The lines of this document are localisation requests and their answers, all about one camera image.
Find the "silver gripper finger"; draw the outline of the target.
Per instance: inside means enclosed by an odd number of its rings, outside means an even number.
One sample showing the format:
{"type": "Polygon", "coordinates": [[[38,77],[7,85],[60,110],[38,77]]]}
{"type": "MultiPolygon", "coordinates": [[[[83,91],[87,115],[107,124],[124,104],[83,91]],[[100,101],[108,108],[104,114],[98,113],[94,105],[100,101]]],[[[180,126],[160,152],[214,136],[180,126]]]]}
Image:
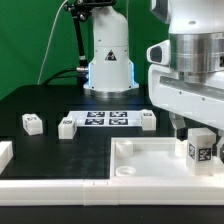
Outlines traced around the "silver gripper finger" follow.
{"type": "Polygon", "coordinates": [[[217,157],[224,161],[224,130],[218,131],[219,140],[216,144],[217,157]]]}

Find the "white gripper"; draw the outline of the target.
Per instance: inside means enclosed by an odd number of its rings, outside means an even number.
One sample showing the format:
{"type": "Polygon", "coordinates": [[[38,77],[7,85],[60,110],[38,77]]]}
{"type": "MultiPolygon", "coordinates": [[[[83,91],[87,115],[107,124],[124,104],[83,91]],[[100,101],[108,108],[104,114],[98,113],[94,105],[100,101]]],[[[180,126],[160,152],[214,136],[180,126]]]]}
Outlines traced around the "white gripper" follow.
{"type": "Polygon", "coordinates": [[[224,130],[224,72],[210,73],[204,84],[187,83],[170,68],[170,41],[147,49],[148,92],[152,104],[169,111],[174,135],[186,139],[183,117],[224,130]]]}

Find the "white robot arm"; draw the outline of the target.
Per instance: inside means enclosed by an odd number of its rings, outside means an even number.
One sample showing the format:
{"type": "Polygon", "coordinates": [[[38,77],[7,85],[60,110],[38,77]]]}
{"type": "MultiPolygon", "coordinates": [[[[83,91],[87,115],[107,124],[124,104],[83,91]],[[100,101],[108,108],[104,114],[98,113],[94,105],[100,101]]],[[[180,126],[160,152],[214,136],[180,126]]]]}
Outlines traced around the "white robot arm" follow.
{"type": "MultiPolygon", "coordinates": [[[[125,44],[150,63],[154,106],[224,132],[224,0],[140,0],[122,26],[109,7],[93,10],[94,57],[84,89],[102,96],[137,84],[125,44]]],[[[224,136],[217,146],[224,160],[224,136]]]]}

